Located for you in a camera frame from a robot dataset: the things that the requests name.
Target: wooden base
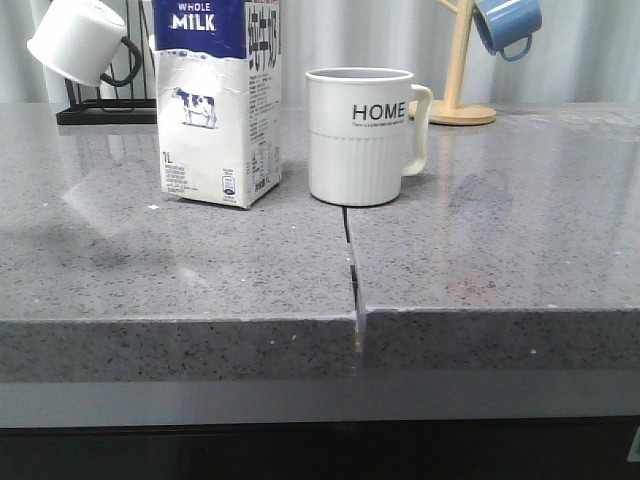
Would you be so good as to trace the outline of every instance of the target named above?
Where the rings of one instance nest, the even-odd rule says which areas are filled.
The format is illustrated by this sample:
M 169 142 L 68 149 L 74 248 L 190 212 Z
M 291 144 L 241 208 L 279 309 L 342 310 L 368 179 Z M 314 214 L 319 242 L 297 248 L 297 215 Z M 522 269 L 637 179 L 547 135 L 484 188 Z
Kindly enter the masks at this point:
M 416 113 L 417 102 L 409 104 L 409 116 Z M 447 109 L 442 100 L 433 102 L 431 108 L 431 123 L 440 125 L 485 125 L 496 121 L 496 111 L 485 105 L 462 104 L 455 109 Z

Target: wooden mug tree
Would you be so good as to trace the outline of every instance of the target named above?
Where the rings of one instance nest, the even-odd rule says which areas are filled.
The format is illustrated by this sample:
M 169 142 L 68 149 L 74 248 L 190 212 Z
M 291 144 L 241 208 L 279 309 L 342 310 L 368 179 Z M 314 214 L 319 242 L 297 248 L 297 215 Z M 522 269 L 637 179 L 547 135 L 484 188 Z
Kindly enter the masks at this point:
M 438 2 L 456 14 L 456 23 L 451 42 L 444 99 L 433 102 L 430 121 L 443 125 L 484 125 L 494 122 L 496 111 L 493 108 L 485 105 L 460 103 L 475 0 L 458 0 L 457 6 L 448 0 L 438 0 Z M 416 104 L 417 102 L 411 102 L 409 105 L 411 115 L 415 112 Z

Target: blue mug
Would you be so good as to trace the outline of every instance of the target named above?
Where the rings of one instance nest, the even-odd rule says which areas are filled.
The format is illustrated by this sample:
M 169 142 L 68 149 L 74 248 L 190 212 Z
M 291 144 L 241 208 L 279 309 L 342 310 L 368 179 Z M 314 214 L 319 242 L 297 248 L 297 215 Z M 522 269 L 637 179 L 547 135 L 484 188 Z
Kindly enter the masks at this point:
M 531 49 L 532 34 L 542 27 L 538 0 L 481 0 L 476 2 L 473 19 L 482 43 L 491 55 L 500 52 L 507 62 L 521 59 Z M 527 39 L 524 50 L 507 56 L 504 49 Z

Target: speckled stone surface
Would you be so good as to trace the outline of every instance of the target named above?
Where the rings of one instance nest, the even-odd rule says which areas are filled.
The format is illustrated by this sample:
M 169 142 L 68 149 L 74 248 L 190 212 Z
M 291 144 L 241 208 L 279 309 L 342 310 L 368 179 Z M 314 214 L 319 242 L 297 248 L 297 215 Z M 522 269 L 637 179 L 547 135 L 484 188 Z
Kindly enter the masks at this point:
M 639 369 L 640 105 L 498 107 L 429 154 L 348 211 L 365 365 Z
M 244 211 L 160 192 L 155 126 L 55 111 L 0 105 L 0 381 L 351 374 L 343 216 L 308 194 L 305 135 Z

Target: mug handle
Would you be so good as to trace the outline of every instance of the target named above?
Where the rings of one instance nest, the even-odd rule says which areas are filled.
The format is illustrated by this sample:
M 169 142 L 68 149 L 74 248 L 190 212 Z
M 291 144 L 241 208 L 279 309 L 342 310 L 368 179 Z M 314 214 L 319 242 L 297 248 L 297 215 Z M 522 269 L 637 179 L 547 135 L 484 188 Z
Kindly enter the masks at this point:
M 100 75 L 100 80 L 107 82 L 109 85 L 112 85 L 114 87 L 124 87 L 125 85 L 131 83 L 133 77 L 136 76 L 138 70 L 140 70 L 140 66 L 142 65 L 142 53 L 140 53 L 140 50 L 138 49 L 138 47 L 136 47 L 135 43 L 133 43 L 129 39 L 129 37 L 122 37 L 120 39 L 120 42 L 122 42 L 129 49 L 129 52 L 131 52 L 131 54 L 133 55 L 134 62 L 133 67 L 131 68 L 131 72 L 129 72 L 129 75 L 127 75 L 122 80 L 116 80 L 106 73 Z
M 422 85 L 411 85 L 411 90 L 418 92 L 418 106 L 413 128 L 413 161 L 402 169 L 402 176 L 417 175 L 427 164 L 427 134 L 429 133 L 429 114 L 433 103 L 433 93 Z
M 502 49 L 502 50 L 500 50 L 500 55 L 502 55 L 502 58 L 504 58 L 507 62 L 515 62 L 516 60 L 520 60 L 527 53 L 529 53 L 529 50 L 531 50 L 531 40 L 532 39 L 533 39 L 532 35 L 529 35 L 527 37 L 527 45 L 524 47 L 524 50 L 522 50 L 519 54 L 514 55 L 513 57 L 507 57 L 507 55 L 504 53 L 504 49 Z

